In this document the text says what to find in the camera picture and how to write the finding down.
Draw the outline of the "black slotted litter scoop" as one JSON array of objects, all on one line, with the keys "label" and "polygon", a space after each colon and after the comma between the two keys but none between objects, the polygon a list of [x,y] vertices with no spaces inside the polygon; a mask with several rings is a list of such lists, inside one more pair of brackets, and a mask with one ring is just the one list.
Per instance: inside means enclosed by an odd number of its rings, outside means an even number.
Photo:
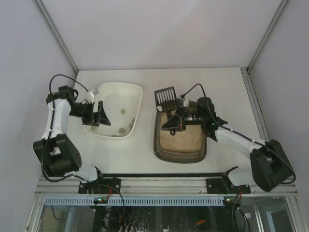
[{"label": "black slotted litter scoop", "polygon": [[175,88],[174,87],[167,87],[160,90],[156,90],[154,92],[155,98],[155,106],[157,110],[157,106],[161,106],[163,108],[162,112],[165,113],[167,116],[167,120],[172,117],[172,111],[176,110],[178,106],[178,99],[176,96]]}]

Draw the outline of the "white plastic tray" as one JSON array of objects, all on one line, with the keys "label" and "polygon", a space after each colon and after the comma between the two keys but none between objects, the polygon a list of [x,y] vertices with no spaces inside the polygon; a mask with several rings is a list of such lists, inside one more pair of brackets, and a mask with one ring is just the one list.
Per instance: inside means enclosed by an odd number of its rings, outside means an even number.
[{"label": "white plastic tray", "polygon": [[140,111],[143,89],[124,82],[106,82],[97,87],[95,103],[103,101],[110,126],[84,126],[86,132],[102,138],[127,138],[135,127]]}]

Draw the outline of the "brown translucent litter box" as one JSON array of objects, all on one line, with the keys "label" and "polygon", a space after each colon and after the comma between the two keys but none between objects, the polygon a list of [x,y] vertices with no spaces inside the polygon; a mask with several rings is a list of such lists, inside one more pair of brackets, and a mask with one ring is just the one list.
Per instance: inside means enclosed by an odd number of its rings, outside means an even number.
[{"label": "brown translucent litter box", "polygon": [[154,154],[160,160],[173,163],[197,163],[206,157],[207,137],[200,125],[187,125],[185,131],[171,135],[161,127],[174,114],[176,107],[157,112],[154,125]]}]

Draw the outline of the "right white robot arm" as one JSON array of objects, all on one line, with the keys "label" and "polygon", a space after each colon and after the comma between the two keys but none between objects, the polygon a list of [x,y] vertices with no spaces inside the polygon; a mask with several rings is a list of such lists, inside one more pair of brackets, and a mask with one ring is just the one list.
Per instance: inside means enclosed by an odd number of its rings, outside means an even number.
[{"label": "right white robot arm", "polygon": [[235,187],[257,185],[263,191],[270,192],[280,184],[288,184],[289,177],[295,178],[295,172],[277,140],[255,140],[234,130],[216,115],[208,97],[197,100],[196,111],[179,105],[161,129],[179,132],[186,130],[188,125],[200,125],[207,138],[228,145],[249,158],[248,167],[234,166],[223,173],[225,184]]}]

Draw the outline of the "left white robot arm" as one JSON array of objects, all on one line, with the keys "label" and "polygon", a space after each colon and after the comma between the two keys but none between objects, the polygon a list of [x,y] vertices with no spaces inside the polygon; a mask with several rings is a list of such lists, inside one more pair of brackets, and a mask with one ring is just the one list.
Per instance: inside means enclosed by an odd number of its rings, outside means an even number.
[{"label": "left white robot arm", "polygon": [[85,98],[77,101],[78,91],[69,87],[59,87],[46,98],[49,114],[42,138],[33,143],[33,150],[40,161],[41,171],[49,182],[60,182],[73,177],[82,183],[98,178],[97,167],[82,163],[81,154],[67,135],[70,116],[80,118],[83,125],[110,126],[103,101],[95,102],[97,89],[87,90]]}]

